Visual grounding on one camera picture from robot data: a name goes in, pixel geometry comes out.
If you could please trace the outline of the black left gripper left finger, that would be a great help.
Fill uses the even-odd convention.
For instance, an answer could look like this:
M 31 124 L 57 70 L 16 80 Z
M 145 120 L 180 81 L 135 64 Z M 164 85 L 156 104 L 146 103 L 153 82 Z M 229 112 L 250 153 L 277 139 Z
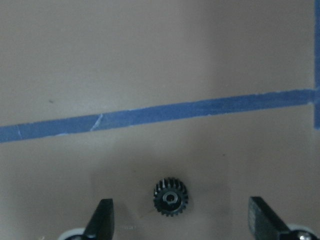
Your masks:
M 114 202 L 102 199 L 81 236 L 82 240 L 112 240 L 115 232 Z

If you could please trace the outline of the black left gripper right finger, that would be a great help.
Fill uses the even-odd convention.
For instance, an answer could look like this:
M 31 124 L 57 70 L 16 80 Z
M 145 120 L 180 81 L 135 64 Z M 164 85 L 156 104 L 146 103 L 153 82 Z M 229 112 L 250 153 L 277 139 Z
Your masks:
M 248 201 L 248 227 L 255 240 L 288 240 L 291 230 L 260 196 Z

